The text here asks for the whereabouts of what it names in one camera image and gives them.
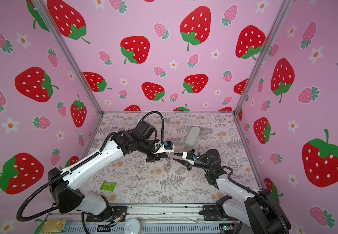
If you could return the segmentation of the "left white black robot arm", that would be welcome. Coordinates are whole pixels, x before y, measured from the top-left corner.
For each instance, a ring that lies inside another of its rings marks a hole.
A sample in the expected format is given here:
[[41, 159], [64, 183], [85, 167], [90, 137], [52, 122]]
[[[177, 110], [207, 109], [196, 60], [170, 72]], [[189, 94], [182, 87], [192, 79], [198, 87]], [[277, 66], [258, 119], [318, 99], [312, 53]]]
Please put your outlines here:
[[[20, 222], [25, 222], [55, 210], [59, 210], [62, 214], [73, 210], [81, 211], [84, 214], [96, 217], [100, 221], [111, 219], [114, 210], [107, 198], [82, 192], [80, 187], [109, 163], [135, 151], [145, 154], [148, 157], [148, 162], [167, 157], [166, 153], [172, 150], [172, 145], [166, 143], [163, 138], [150, 140], [151, 135], [156, 133], [157, 130], [145, 119], [152, 114], [158, 114], [161, 119], [164, 118], [162, 113], [151, 111], [139, 120], [135, 128], [128, 131], [109, 133], [100, 149], [91, 155], [64, 169], [53, 168], [50, 170], [48, 172], [49, 181], [23, 202], [17, 211], [16, 219]], [[25, 208], [46, 188], [50, 189], [56, 206], [25, 217], [23, 215]]]

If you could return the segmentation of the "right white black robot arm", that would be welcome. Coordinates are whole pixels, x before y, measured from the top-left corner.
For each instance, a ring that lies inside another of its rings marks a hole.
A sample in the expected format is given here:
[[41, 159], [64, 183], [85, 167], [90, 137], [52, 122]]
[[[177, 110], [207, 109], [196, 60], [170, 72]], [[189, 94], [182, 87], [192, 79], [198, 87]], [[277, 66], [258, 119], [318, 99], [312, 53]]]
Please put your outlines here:
[[267, 189], [256, 191], [231, 178], [233, 169], [221, 165], [216, 149], [200, 155], [194, 150], [175, 153], [174, 158], [191, 170], [201, 168], [209, 185], [228, 194], [216, 205], [220, 218], [236, 218], [250, 226], [255, 234], [288, 234], [291, 224], [273, 193]]

